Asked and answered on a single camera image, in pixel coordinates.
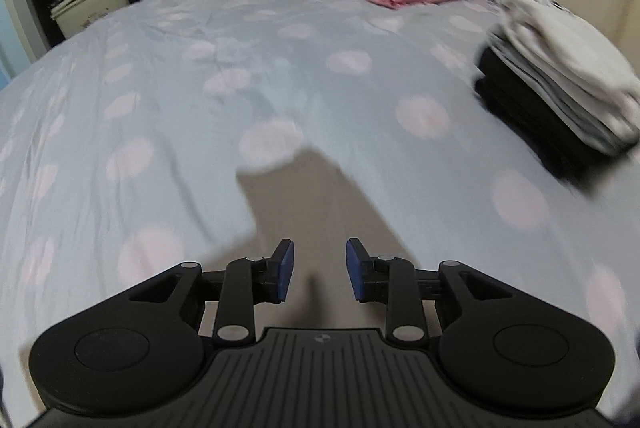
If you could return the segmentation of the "folded white grey clothes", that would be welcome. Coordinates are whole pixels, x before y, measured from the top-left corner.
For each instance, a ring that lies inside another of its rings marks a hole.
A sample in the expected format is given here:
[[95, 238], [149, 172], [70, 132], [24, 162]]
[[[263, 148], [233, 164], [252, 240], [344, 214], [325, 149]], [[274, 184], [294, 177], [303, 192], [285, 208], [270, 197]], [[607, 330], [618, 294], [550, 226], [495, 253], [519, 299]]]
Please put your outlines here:
[[639, 142], [639, 78], [597, 28], [555, 0], [493, 0], [489, 50], [582, 143], [614, 156]]

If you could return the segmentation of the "polka dot bed sheet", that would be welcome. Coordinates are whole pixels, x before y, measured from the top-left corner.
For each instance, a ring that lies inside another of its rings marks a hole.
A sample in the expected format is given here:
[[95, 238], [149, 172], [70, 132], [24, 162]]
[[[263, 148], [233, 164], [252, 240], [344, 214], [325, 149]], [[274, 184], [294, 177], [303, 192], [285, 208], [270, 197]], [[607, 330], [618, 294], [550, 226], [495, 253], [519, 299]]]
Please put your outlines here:
[[600, 408], [639, 411], [639, 159], [592, 194], [477, 100], [487, 0], [144, 0], [1, 93], [1, 374], [41, 412], [49, 326], [252, 230], [235, 180], [317, 149], [420, 257], [456, 259], [603, 330]]

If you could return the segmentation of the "beige long sleeve garment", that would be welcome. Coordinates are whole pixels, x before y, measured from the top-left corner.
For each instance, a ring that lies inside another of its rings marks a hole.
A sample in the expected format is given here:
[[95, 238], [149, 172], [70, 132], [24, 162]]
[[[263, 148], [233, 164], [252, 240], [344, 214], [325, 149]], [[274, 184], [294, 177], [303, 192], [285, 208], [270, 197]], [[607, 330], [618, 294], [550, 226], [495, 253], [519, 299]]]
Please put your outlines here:
[[385, 310], [359, 303], [346, 269], [345, 245], [357, 237], [370, 255], [396, 255], [419, 269], [438, 259], [420, 257], [392, 230], [359, 185], [320, 151], [304, 148], [269, 168], [241, 168], [236, 183], [250, 208], [253, 228], [229, 245], [211, 250], [204, 270], [222, 270], [233, 260], [271, 255], [283, 238], [294, 244], [288, 296], [279, 305], [255, 309], [256, 330], [265, 328], [381, 327]]

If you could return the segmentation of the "folded black garment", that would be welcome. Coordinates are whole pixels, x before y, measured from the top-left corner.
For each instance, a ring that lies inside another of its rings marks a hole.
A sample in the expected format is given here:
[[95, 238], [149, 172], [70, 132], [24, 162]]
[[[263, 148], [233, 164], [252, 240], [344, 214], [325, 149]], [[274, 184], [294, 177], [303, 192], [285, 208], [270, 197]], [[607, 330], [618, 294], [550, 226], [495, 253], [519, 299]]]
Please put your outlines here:
[[518, 134], [557, 180], [592, 194], [630, 154], [629, 146], [607, 154], [582, 141], [490, 47], [480, 53], [477, 67], [474, 91], [483, 106]]

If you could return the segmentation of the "cream storage box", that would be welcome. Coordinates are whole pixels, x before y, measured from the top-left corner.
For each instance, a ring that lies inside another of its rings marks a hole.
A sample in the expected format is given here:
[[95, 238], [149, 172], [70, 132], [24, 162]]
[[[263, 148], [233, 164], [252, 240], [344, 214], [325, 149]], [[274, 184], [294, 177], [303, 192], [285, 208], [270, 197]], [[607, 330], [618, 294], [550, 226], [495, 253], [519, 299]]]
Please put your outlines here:
[[94, 22], [128, 5], [128, 0], [64, 0], [51, 10], [51, 19], [65, 39], [83, 32]]

